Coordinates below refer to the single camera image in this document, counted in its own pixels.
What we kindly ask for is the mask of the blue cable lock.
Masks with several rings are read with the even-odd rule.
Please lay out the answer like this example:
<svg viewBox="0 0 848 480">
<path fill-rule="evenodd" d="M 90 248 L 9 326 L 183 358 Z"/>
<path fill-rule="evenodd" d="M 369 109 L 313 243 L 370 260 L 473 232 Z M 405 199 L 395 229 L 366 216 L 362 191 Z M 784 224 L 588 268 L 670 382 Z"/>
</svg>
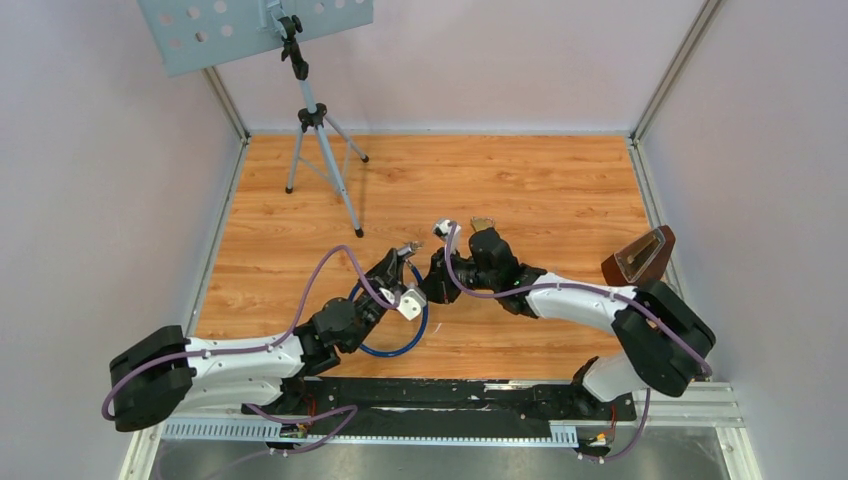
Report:
<svg viewBox="0 0 848 480">
<path fill-rule="evenodd" d="M 417 249 L 415 243 L 404 246 L 412 246 L 414 253 Z M 419 288 L 423 275 L 413 264 L 411 257 L 404 265 L 404 285 L 412 283 Z M 422 340 L 428 327 L 428 302 L 423 309 L 423 314 L 411 321 L 403 318 L 396 310 L 389 310 L 384 315 L 362 315 L 360 313 L 360 295 L 363 292 L 364 288 L 360 285 L 360 282 L 356 282 L 348 295 L 348 299 L 354 303 L 356 312 L 366 327 L 364 333 L 357 334 L 355 337 L 357 349 L 370 356 L 391 358 L 404 355 L 415 348 Z"/>
</svg>

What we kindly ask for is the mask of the brass padlock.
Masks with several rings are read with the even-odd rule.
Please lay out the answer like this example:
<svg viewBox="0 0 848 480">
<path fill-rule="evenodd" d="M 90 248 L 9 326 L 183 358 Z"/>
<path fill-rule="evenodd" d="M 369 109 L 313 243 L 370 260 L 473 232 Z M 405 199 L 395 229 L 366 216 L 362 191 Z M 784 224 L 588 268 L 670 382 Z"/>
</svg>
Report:
<svg viewBox="0 0 848 480">
<path fill-rule="evenodd" d="M 491 217 L 474 216 L 470 219 L 470 226 L 475 233 L 494 228 L 495 225 L 496 221 Z"/>
</svg>

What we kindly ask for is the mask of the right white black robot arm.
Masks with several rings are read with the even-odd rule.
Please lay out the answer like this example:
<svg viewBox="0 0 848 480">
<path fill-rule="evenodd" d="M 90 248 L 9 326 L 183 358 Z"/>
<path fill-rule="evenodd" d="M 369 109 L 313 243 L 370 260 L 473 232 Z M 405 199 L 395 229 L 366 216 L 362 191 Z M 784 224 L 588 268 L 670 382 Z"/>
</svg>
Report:
<svg viewBox="0 0 848 480">
<path fill-rule="evenodd" d="M 707 357 L 715 334 L 665 282 L 606 286 L 567 279 L 520 262 L 492 226 L 471 235 L 464 258 L 460 230 L 449 219 L 433 227 L 443 245 L 420 284 L 430 302 L 450 304 L 467 294 L 495 300 L 513 315 L 571 321 L 617 338 L 620 353 L 593 357 L 572 377 L 571 403 L 580 415 L 596 417 L 635 391 L 679 397 L 693 380 L 712 375 Z"/>
</svg>

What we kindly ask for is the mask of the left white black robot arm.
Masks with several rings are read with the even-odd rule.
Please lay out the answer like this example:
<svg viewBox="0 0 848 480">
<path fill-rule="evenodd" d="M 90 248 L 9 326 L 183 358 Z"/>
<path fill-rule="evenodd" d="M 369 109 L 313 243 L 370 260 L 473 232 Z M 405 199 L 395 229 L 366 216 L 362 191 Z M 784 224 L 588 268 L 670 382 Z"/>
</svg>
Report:
<svg viewBox="0 0 848 480">
<path fill-rule="evenodd" d="M 110 361 L 102 417 L 119 432 L 134 432 L 176 412 L 226 404 L 298 411 L 307 390 L 301 378 L 339 365 L 341 354 L 357 351 L 387 312 L 422 314 L 425 299 L 403 277 L 419 246 L 392 248 L 368 271 L 357 266 L 359 296 L 332 298 L 305 323 L 294 320 L 278 334 L 210 340 L 187 336 L 179 325 L 158 328 Z"/>
</svg>

